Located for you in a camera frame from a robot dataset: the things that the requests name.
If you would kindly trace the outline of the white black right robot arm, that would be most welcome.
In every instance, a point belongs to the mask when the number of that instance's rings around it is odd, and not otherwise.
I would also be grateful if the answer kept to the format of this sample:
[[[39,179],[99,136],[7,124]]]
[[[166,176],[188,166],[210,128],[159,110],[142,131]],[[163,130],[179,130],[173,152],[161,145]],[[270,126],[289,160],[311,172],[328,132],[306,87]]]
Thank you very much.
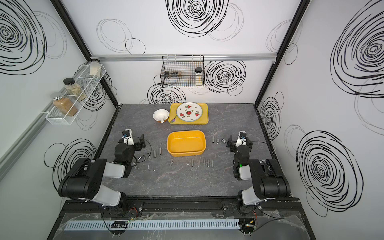
[[[253,142],[240,131],[236,140],[230,136],[226,147],[234,153],[233,174],[239,181],[251,181],[252,186],[239,193],[240,203],[254,206],[261,202],[291,196],[291,187],[276,159],[251,159]]]

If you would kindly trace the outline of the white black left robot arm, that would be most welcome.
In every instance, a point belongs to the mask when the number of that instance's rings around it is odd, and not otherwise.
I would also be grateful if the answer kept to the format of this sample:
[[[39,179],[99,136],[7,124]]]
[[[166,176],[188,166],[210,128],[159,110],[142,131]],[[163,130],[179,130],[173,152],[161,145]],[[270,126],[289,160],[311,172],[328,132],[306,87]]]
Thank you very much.
[[[135,137],[131,129],[124,130],[122,138],[115,147],[115,160],[112,163],[106,159],[77,160],[60,182],[59,196],[92,201],[103,207],[125,208],[126,194],[103,185],[102,181],[104,178],[128,178],[132,168],[139,163],[135,152],[145,147],[145,135]]]

